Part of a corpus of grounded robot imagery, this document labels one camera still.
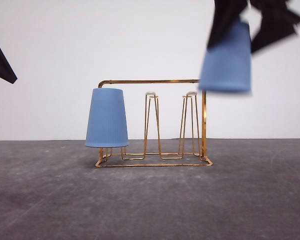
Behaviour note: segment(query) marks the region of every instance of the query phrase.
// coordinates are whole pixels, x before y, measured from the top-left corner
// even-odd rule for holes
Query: ribbed cup
[[[251,90],[249,25],[236,20],[223,39],[205,54],[199,88],[219,92]]]
[[[125,102],[121,89],[93,89],[85,145],[95,148],[129,145]]]

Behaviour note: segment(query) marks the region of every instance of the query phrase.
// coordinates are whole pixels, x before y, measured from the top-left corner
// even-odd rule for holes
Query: floor
[[[83,141],[0,141],[0,240],[300,240],[300,139],[208,147],[213,166],[96,168]]]

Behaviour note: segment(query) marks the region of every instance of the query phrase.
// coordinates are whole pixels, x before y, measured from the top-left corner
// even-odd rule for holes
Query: rack top bar
[[[98,88],[105,84],[196,84],[198,79],[172,79],[172,80],[103,80]]]

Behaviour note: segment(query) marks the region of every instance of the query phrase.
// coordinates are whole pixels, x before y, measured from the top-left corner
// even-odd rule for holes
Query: gold wire rack
[[[102,88],[106,84],[195,84],[198,83],[197,79],[173,79],[173,80],[104,80],[98,84],[98,88]],[[198,116],[198,101],[197,93],[194,91],[188,92],[186,95],[182,96],[182,116],[181,125],[179,132],[178,141],[178,152],[162,152],[161,138],[160,138],[160,118],[159,118],[159,96],[155,92],[147,92],[145,94],[145,107],[144,107],[144,140],[143,140],[143,152],[127,152],[126,147],[120,148],[120,153],[113,153],[112,148],[100,148],[99,158],[95,163],[96,167],[175,167],[175,166],[212,166],[213,162],[208,157],[207,149],[207,96],[206,92],[202,91],[202,115],[201,115],[201,135],[202,141],[200,144],[200,133],[199,133],[199,116]],[[155,119],[157,126],[157,140],[158,140],[158,152],[147,152],[148,143],[148,127],[149,127],[149,112],[151,102],[154,102],[155,108]],[[192,151],[185,152],[185,134],[186,134],[186,116],[188,102],[191,105],[191,136],[192,136]],[[195,123],[196,123],[196,140],[198,145],[198,151],[195,151],[195,132],[194,132],[194,109],[195,109]],[[142,164],[104,164],[111,156],[121,156],[123,161],[132,160],[144,160],[147,155],[159,155],[162,160],[180,160],[183,159],[184,155],[194,155],[197,156],[201,163],[191,164],[191,163],[142,163]]]

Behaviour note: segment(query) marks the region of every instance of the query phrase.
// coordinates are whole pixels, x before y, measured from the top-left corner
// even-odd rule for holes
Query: white wall
[[[213,12],[212,0],[0,0],[0,46],[18,76],[0,79],[0,140],[84,139],[101,80],[197,79]],[[245,15],[254,33],[260,16]],[[253,57],[252,95],[208,94],[209,138],[300,138],[298,32]],[[130,139],[143,137],[144,92],[160,95],[162,137],[175,138],[180,96],[196,89],[113,87]]]

